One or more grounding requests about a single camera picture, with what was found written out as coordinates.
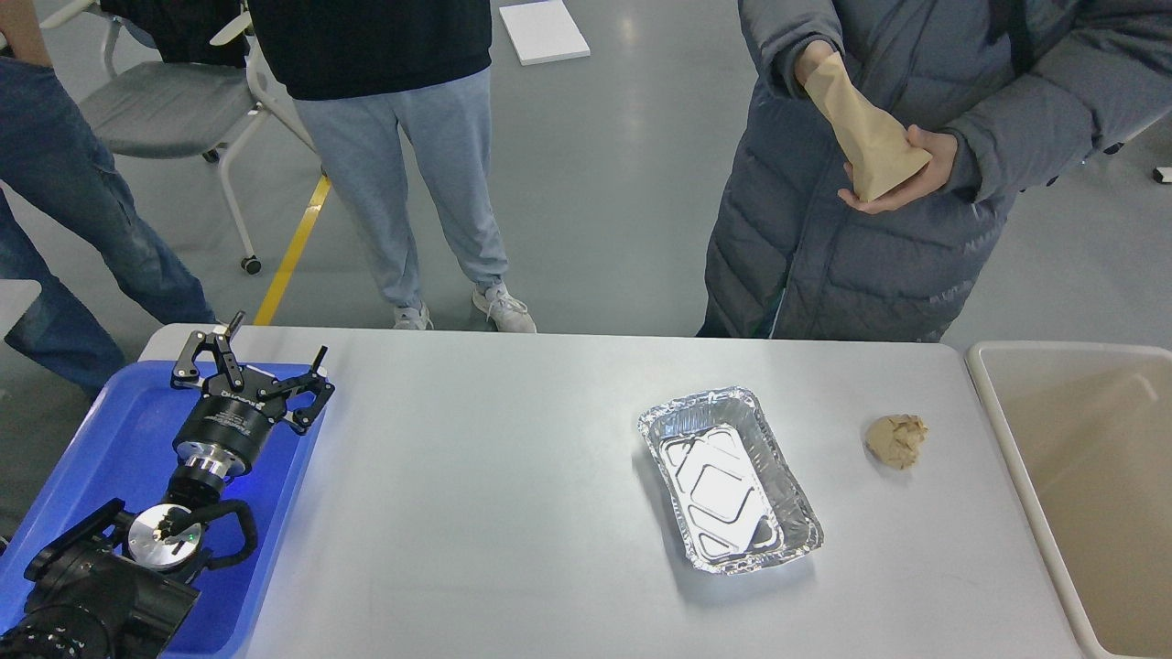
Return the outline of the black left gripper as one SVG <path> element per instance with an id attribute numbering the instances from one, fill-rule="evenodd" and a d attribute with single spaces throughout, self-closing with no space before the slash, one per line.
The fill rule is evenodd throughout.
<path id="1" fill-rule="evenodd" d="M 335 390 L 321 369 L 327 346 L 302 375 L 277 380 L 268 372 L 244 373 L 230 342 L 245 317 L 238 311 L 226 325 L 195 330 L 171 371 L 172 388 L 200 393 L 173 439 L 177 462 L 217 477 L 250 474 L 279 422 L 304 437 Z M 213 359 L 213 375 L 197 367 L 202 354 Z"/>

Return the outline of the person left hand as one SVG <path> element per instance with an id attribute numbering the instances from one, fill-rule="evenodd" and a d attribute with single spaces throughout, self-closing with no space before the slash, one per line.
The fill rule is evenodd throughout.
<path id="1" fill-rule="evenodd" d="M 917 175 L 892 188 L 875 201 L 861 201 L 849 189 L 837 190 L 839 201 L 866 215 L 879 215 L 897 211 L 913 201 L 924 199 L 929 193 L 943 188 L 950 179 L 956 157 L 960 151 L 959 140 L 949 133 L 935 133 L 912 124 L 906 129 L 906 141 L 909 147 L 921 147 L 931 154 L 931 159 Z"/>

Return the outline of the person right hand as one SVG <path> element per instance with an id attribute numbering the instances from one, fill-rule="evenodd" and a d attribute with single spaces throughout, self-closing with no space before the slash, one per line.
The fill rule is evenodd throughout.
<path id="1" fill-rule="evenodd" d="M 811 40 L 796 59 L 793 64 L 793 76 L 802 87 L 808 86 L 809 75 L 819 67 L 825 59 L 837 53 L 832 42 L 825 40 Z"/>

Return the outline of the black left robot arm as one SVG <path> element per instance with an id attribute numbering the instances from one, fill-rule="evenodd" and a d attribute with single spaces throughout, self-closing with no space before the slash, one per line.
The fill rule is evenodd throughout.
<path id="1" fill-rule="evenodd" d="M 105 383 L 4 553 L 5 658 L 230 658 L 334 393 L 239 362 L 240 318 Z"/>

